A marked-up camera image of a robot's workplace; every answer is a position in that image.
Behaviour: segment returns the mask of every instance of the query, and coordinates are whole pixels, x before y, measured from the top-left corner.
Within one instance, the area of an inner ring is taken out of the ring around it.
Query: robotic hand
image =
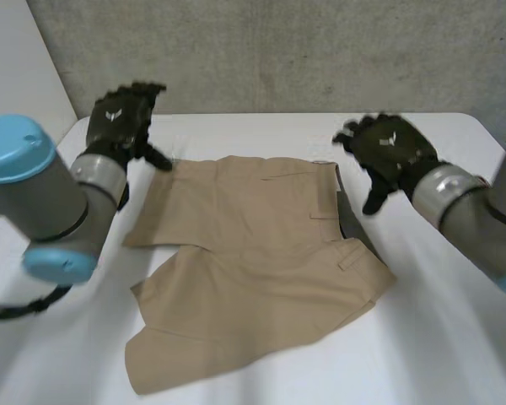
[[[67,170],[42,128],[25,116],[0,116],[0,215],[29,240],[24,268],[58,284],[26,306],[0,305],[0,319],[44,311],[72,284],[90,279],[116,211],[127,203],[127,164],[172,163],[148,142],[164,86],[134,83],[95,103],[86,150]]]
[[[365,116],[347,122],[333,138],[353,154],[371,178],[371,191],[363,213],[377,213],[392,192],[403,189],[412,196],[416,173],[442,165],[433,145],[400,116]]]
[[[365,116],[333,138],[371,178],[363,213],[378,213],[403,190],[414,208],[506,292],[506,157],[490,187],[439,161],[431,143],[400,116]]]

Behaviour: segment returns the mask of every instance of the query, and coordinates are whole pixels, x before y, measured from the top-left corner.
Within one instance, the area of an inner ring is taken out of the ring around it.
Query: khaki shorts
[[[313,343],[374,306],[395,277],[344,240],[336,165],[181,161],[157,172],[126,246],[181,245],[132,288],[146,327],[126,346],[139,394]]]

